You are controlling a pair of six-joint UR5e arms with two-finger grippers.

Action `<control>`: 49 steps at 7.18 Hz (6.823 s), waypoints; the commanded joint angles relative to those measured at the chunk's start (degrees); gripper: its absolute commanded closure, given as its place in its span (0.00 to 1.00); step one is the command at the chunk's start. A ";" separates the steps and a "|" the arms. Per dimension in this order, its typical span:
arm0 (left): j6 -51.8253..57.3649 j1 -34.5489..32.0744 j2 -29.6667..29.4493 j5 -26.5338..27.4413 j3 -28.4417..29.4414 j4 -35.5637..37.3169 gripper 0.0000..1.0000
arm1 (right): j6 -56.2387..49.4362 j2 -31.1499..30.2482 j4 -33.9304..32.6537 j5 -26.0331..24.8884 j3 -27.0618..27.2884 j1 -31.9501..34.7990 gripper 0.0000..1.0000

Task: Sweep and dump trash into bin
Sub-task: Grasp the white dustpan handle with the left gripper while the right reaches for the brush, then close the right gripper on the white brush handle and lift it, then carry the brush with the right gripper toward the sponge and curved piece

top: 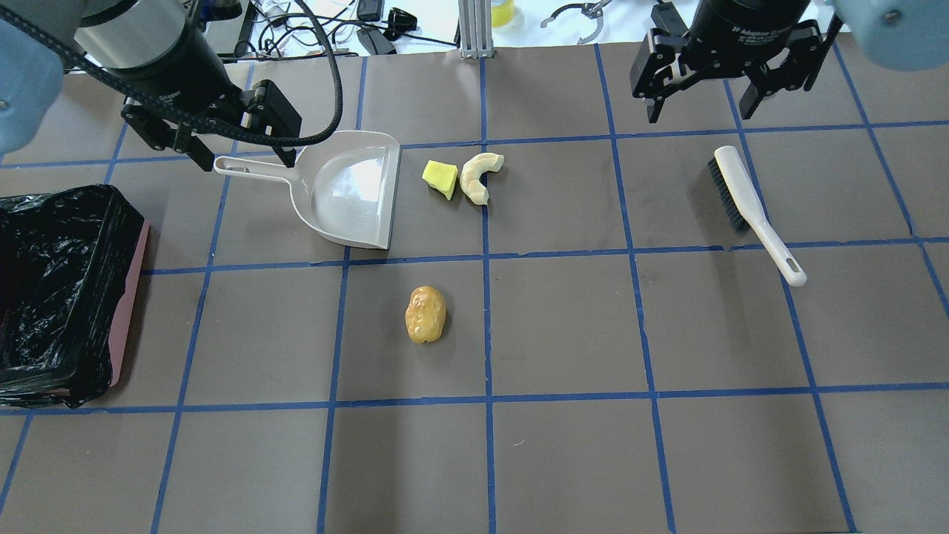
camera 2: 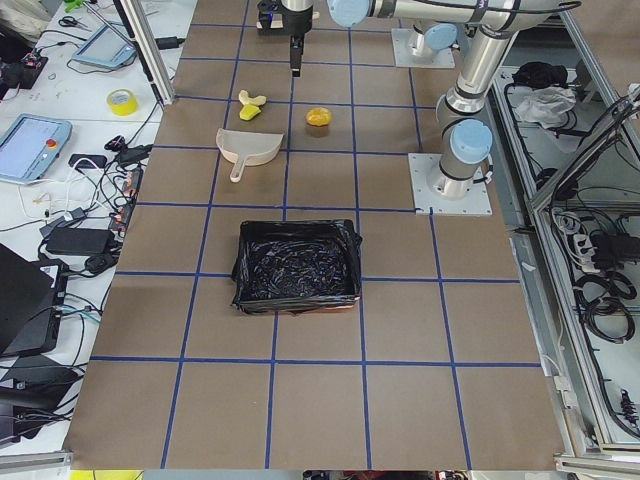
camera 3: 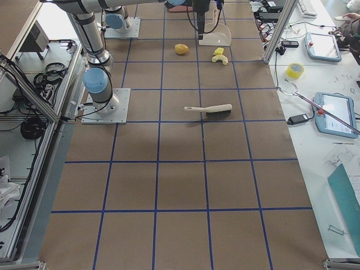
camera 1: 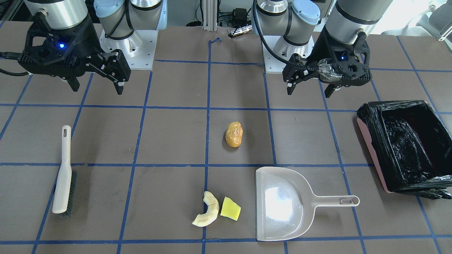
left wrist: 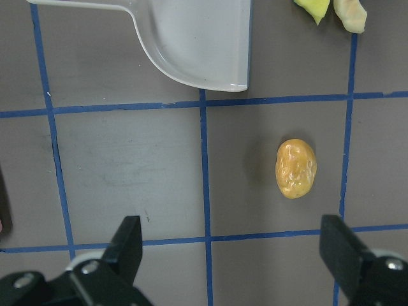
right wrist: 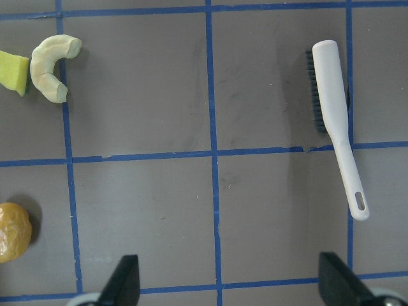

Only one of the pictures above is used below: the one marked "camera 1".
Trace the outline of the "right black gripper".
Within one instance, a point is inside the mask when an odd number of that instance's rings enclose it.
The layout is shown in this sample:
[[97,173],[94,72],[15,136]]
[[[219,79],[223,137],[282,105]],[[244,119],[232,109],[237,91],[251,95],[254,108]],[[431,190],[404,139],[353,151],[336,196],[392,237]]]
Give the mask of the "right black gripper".
[[27,31],[25,47],[18,63],[33,74],[66,77],[72,91],[78,92],[77,77],[94,70],[107,78],[122,95],[131,69],[124,53],[115,49],[104,53],[89,14],[77,25],[66,29],[52,29],[43,14],[35,14]]

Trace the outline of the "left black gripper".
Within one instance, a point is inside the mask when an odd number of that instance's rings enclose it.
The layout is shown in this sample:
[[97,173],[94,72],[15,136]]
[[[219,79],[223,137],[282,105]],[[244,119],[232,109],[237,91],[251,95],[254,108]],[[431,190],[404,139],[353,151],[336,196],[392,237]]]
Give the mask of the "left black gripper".
[[347,44],[333,38],[328,31],[321,31],[307,58],[307,65],[303,64],[299,54],[292,54],[282,71],[287,94],[292,95],[297,84],[311,78],[328,84],[324,90],[326,98],[343,86],[362,86],[370,82],[372,75],[367,34],[356,31],[355,35],[357,38]]

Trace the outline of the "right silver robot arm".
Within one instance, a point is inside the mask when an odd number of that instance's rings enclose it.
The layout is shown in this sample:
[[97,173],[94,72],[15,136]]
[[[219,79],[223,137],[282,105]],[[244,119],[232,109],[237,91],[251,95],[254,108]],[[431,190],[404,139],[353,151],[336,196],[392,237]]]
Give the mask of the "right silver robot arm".
[[95,0],[97,35],[84,0],[26,0],[33,15],[17,61],[31,74],[59,77],[75,92],[78,77],[97,73],[118,95],[131,69],[152,69],[155,36],[167,27],[166,0]]

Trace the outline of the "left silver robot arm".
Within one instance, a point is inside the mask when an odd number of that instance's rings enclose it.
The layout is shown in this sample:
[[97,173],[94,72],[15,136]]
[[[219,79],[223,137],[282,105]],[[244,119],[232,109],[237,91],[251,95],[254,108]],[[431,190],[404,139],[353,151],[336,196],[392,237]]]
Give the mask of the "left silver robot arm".
[[297,84],[312,78],[327,84],[329,98],[342,87],[372,80],[367,38],[390,6],[390,0],[338,0],[320,35],[303,53],[321,19],[311,0],[254,0],[252,24],[263,46],[285,64],[282,77],[291,95]]

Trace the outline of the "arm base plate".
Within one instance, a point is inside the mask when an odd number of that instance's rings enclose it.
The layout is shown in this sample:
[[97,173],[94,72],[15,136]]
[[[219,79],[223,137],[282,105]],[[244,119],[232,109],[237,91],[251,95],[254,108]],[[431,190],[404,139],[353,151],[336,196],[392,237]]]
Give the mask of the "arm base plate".
[[120,49],[132,70],[152,70],[158,33],[156,30],[135,30],[128,38],[115,40],[106,38],[102,31],[100,45],[107,52]]
[[[297,53],[303,61],[311,54],[314,47],[314,40],[311,36],[307,44],[303,46],[294,46],[286,42],[283,36],[264,36],[265,42],[282,59],[289,61],[292,54]],[[265,72],[267,74],[281,74],[285,63],[277,60],[263,45],[262,53],[265,65]]]

